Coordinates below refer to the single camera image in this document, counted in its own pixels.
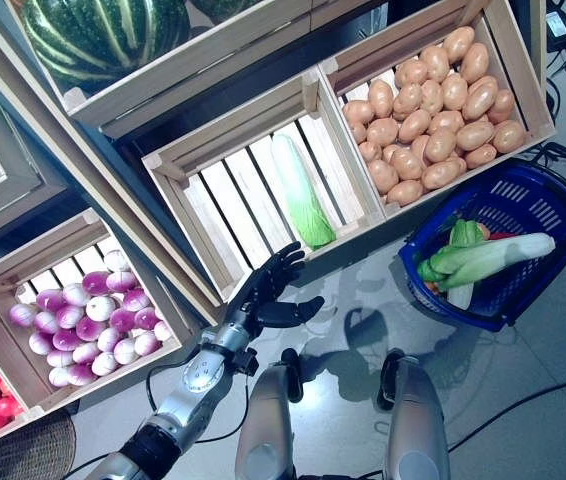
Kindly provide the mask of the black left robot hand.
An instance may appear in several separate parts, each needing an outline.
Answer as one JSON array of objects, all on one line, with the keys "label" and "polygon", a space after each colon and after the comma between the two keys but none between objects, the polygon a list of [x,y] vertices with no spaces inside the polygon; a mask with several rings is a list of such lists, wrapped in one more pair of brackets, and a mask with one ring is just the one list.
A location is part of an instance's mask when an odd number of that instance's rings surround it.
[{"label": "black left robot hand", "polygon": [[311,320],[325,303],[323,296],[301,302],[282,302],[279,296],[299,278],[305,253],[299,241],[273,254],[254,270],[229,302],[224,323],[243,327],[251,340],[263,328],[293,328]]}]

